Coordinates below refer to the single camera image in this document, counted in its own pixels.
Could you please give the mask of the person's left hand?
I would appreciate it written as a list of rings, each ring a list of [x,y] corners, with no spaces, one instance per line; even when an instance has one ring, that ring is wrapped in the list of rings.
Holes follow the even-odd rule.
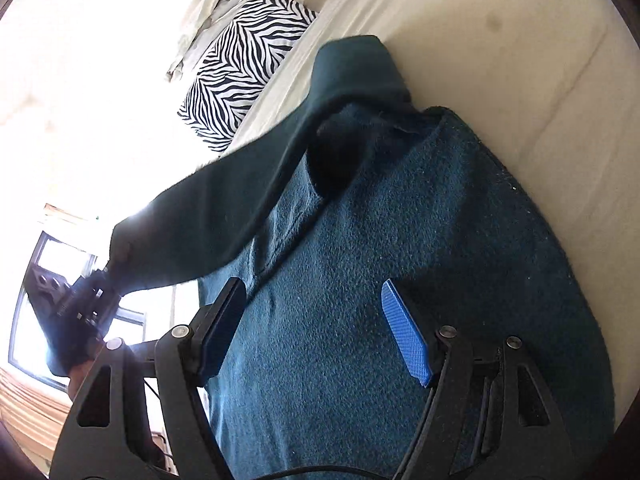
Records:
[[[70,378],[70,382],[67,385],[67,394],[70,397],[70,400],[75,400],[79,389],[84,383],[86,377],[91,372],[93,365],[96,361],[89,360],[83,362],[82,364],[74,366],[70,370],[70,374],[68,377]]]

